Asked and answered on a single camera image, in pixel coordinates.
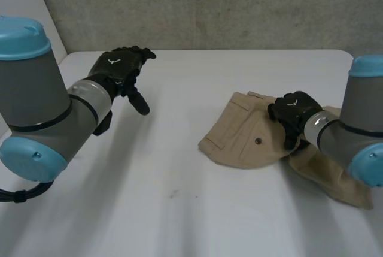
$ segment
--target white table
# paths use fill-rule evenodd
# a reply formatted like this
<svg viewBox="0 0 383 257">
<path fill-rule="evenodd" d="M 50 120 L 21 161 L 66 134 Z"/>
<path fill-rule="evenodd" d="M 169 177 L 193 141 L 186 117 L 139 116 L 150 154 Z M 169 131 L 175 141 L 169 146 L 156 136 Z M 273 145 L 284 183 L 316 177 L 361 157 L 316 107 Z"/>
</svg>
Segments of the white table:
<svg viewBox="0 0 383 257">
<path fill-rule="evenodd" d="M 60 65 L 67 86 L 100 52 Z M 352 57 L 337 50 L 162 51 L 138 87 L 151 107 L 128 100 L 90 137 L 52 188 L 24 204 L 0 205 L 1 257 L 231 257 L 383 255 L 383 191 L 375 209 L 326 197 L 278 163 L 219 166 L 198 151 L 234 91 L 294 90 L 341 106 Z M 31 185 L 0 167 L 0 187 Z"/>
</svg>

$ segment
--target khaki fabric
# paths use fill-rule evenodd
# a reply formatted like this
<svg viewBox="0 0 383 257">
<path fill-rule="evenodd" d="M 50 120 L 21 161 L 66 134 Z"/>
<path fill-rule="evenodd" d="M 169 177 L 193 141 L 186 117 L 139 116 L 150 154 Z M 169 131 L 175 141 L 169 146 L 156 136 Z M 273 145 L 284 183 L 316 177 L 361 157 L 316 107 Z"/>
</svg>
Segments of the khaki fabric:
<svg viewBox="0 0 383 257">
<path fill-rule="evenodd" d="M 217 123 L 198 144 L 211 160 L 236 168 L 257 168 L 289 153 L 284 128 L 270 120 L 267 108 L 275 98 L 234 93 Z"/>
<path fill-rule="evenodd" d="M 295 172 L 319 185 L 329 197 L 372 209 L 370 188 L 354 180 L 316 147 L 310 145 L 293 153 L 284 149 L 284 128 L 271 121 L 267 113 L 274 101 L 273 97 L 254 92 L 235 92 L 217 123 L 198 144 L 200 150 L 218 164 L 242 169 L 259 168 L 288 156 L 286 160 Z M 340 113 L 338 108 L 324 109 Z"/>
</svg>

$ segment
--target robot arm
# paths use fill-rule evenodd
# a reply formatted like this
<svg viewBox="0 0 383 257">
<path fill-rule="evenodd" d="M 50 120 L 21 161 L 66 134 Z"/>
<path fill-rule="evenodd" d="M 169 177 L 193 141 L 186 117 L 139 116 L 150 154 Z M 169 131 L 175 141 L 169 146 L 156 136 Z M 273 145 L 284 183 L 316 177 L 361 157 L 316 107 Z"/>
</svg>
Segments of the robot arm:
<svg viewBox="0 0 383 257">
<path fill-rule="evenodd" d="M 139 47 L 105 52 L 88 77 L 66 90 L 42 25 L 0 17 L 0 113 L 12 132 L 0 147 L 3 164 L 50 186 L 92 134 L 109 128 L 114 98 L 127 96 L 139 113 L 149 113 L 135 83 L 146 60 L 154 58 Z M 25 199 L 24 192 L 19 201 Z"/>
<path fill-rule="evenodd" d="M 382 98 L 383 56 L 362 56 L 349 72 L 340 117 L 303 92 L 278 98 L 268 109 L 285 128 L 285 146 L 303 134 L 355 179 L 374 187 L 383 186 Z"/>
</svg>

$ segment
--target light blue joint cap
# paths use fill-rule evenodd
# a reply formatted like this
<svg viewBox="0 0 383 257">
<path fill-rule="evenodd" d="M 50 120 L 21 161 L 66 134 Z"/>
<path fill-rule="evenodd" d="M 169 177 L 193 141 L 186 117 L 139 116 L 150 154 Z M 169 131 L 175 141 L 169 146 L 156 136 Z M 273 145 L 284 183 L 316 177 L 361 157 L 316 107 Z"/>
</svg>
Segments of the light blue joint cap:
<svg viewBox="0 0 383 257">
<path fill-rule="evenodd" d="M 0 16 L 0 61 L 35 58 L 51 50 L 40 22 L 26 17 Z"/>
<path fill-rule="evenodd" d="M 53 181 L 67 166 L 52 148 L 23 137 L 8 137 L 0 147 L 2 163 L 13 173 L 31 181 Z"/>
<path fill-rule="evenodd" d="M 376 143 L 357 153 L 352 159 L 348 172 L 370 187 L 382 187 L 383 143 Z"/>
<path fill-rule="evenodd" d="M 348 74 L 351 77 L 383 77 L 383 55 L 355 58 Z"/>
</svg>

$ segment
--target concrete wall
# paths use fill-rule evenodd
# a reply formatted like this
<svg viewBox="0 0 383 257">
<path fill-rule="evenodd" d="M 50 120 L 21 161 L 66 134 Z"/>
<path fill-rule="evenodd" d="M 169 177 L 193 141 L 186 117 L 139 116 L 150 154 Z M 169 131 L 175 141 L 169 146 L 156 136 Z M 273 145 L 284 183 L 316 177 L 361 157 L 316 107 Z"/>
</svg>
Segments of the concrete wall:
<svg viewBox="0 0 383 257">
<path fill-rule="evenodd" d="M 342 49 L 383 52 L 383 0 L 45 0 L 69 52 Z"/>
</svg>

